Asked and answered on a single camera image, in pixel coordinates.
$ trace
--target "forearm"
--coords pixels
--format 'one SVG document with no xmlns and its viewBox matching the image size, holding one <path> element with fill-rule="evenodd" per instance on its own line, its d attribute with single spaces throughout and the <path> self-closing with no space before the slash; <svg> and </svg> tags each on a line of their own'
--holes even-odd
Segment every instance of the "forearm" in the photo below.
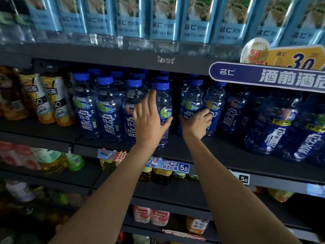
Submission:
<svg viewBox="0 0 325 244">
<path fill-rule="evenodd" d="M 50 244 L 115 243 L 136 183 L 152 153 L 151 149 L 133 146 L 124 161 Z"/>
<path fill-rule="evenodd" d="M 186 144 L 223 243 L 300 243 L 201 140 L 188 138 Z"/>
</svg>

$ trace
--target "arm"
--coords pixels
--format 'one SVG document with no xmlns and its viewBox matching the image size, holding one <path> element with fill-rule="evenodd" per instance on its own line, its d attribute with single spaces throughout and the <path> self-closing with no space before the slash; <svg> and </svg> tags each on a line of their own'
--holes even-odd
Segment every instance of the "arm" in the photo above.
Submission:
<svg viewBox="0 0 325 244">
<path fill-rule="evenodd" d="M 136 144 L 49 244 L 115 244 L 140 174 L 172 121 L 160 125 L 155 91 L 135 106 L 133 117 Z"/>
<path fill-rule="evenodd" d="M 222 242 L 301 244 L 202 143 L 201 138 L 211 124 L 209 110 L 202 110 L 189 120 L 182 116 L 180 119 L 184 140 Z"/>
</svg>

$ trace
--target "hand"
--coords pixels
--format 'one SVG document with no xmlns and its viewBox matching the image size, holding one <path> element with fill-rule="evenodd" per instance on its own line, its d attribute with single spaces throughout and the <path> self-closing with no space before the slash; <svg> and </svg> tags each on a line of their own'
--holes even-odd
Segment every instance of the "hand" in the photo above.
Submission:
<svg viewBox="0 0 325 244">
<path fill-rule="evenodd" d="M 202 137 L 206 133 L 206 128 L 211 125 L 212 115 L 209 113 L 209 109 L 201 110 L 193 115 L 190 119 L 185 120 L 182 115 L 179 115 L 179 119 L 182 125 L 183 138 L 198 138 Z"/>
<path fill-rule="evenodd" d="M 160 117 L 156 105 L 156 91 L 150 90 L 144 99 L 133 110 L 136 126 L 136 145 L 155 150 L 164 132 L 169 128 L 172 117 L 160 125 Z"/>
</svg>

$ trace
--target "yellow sign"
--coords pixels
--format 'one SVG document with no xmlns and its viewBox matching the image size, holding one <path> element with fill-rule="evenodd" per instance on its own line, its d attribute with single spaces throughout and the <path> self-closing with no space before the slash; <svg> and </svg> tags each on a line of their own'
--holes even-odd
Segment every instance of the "yellow sign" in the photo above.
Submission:
<svg viewBox="0 0 325 244">
<path fill-rule="evenodd" d="M 325 66 L 323 45 L 270 48 L 263 38 L 254 38 L 244 47 L 241 62 L 295 69 L 321 70 Z"/>
<path fill-rule="evenodd" d="M 318 132 L 318 133 L 325 133 L 325 127 L 321 127 L 321 126 L 315 126 L 315 125 L 312 125 L 312 124 L 307 124 L 306 125 L 306 128 L 311 130 L 311 131 L 315 131 L 315 132 Z"/>
<path fill-rule="evenodd" d="M 275 125 L 279 125 L 279 126 L 290 126 L 291 125 L 291 121 L 283 121 L 283 120 L 279 120 L 279 119 L 273 119 L 272 123 Z"/>
</svg>

